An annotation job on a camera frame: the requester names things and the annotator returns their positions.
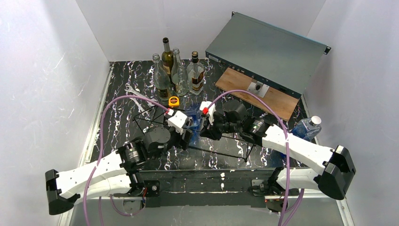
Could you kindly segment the black wire wine rack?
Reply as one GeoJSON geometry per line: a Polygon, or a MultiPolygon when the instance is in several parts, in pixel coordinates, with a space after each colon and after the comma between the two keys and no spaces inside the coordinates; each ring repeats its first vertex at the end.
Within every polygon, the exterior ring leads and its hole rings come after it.
{"type": "MultiPolygon", "coordinates": [[[[143,112],[138,113],[135,116],[132,116],[132,120],[137,124],[138,127],[140,127],[138,120],[147,121],[150,123],[150,125],[160,124],[160,125],[164,125],[166,127],[167,123],[166,123],[166,119],[164,119],[163,113],[160,113],[158,116],[156,115],[157,108],[158,107],[154,107],[154,106],[149,107],[147,110],[144,110],[143,112]]],[[[187,142],[184,141],[184,145],[179,144],[178,145],[179,148],[184,149],[184,150],[193,149],[193,150],[199,150],[199,151],[203,151],[203,152],[207,152],[207,153],[214,153],[214,154],[218,154],[218,155],[222,155],[222,156],[243,159],[245,162],[247,162],[253,148],[256,147],[256,144],[252,144],[248,141],[239,139],[238,137],[235,137],[235,135],[232,135],[232,137],[222,135],[222,138],[232,139],[237,142],[241,141],[241,142],[246,143],[247,146],[246,146],[245,154],[243,154],[242,156],[237,156],[237,155],[232,155],[232,154],[228,154],[228,153],[218,152],[216,150],[211,150],[211,148],[213,147],[212,143],[208,144],[209,149],[204,149],[204,148],[200,147],[200,142],[205,141],[205,140],[202,140],[202,138],[200,137],[200,131],[196,130],[196,127],[192,127],[190,129],[193,132],[193,135],[191,136],[190,141],[187,141],[187,142]]]]}

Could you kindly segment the blue square bottle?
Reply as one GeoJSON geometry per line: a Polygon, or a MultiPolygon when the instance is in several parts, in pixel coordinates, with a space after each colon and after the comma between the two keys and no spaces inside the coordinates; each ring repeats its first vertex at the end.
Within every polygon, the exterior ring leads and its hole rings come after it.
{"type": "Polygon", "coordinates": [[[301,119],[290,131],[296,137],[311,142],[321,132],[321,118],[312,116],[301,119]]]}
{"type": "Polygon", "coordinates": [[[195,146],[197,141],[200,139],[200,123],[201,123],[200,106],[192,105],[189,108],[185,109],[184,113],[189,118],[189,123],[187,125],[187,128],[193,131],[193,136],[190,140],[190,145],[195,146]]]}

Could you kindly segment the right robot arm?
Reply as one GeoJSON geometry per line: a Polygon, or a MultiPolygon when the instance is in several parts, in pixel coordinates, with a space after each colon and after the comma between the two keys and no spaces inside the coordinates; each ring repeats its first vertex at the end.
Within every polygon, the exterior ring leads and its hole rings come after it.
{"type": "Polygon", "coordinates": [[[260,117],[248,114],[238,100],[223,105],[224,113],[215,109],[210,101],[201,102],[199,111],[203,116],[200,136],[220,140],[223,133],[238,133],[245,141],[278,151],[289,153],[300,161],[305,169],[275,170],[268,181],[273,190],[289,188],[319,190],[335,200],[343,200],[356,174],[354,162],[347,148],[339,145],[333,149],[314,144],[291,133],[284,134],[282,128],[260,117]]]}

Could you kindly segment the clear bottle with dark label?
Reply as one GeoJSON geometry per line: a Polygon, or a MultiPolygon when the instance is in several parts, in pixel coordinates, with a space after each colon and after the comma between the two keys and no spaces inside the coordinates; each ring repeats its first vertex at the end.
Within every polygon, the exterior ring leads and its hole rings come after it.
{"type": "Polygon", "coordinates": [[[163,69],[163,64],[159,54],[153,54],[152,59],[154,62],[153,81],[158,93],[158,97],[162,101],[168,101],[172,96],[169,76],[163,69]]]}

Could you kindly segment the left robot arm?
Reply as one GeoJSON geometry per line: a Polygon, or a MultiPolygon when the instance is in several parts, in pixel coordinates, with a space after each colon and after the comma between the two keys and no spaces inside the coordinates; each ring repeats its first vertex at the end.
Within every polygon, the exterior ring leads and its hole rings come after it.
{"type": "Polygon", "coordinates": [[[48,211],[58,215],[71,210],[84,199],[110,194],[131,194],[146,187],[138,175],[144,163],[161,156],[172,147],[187,149],[193,136],[191,129],[158,126],[116,151],[90,164],[59,172],[45,172],[48,211]]]}

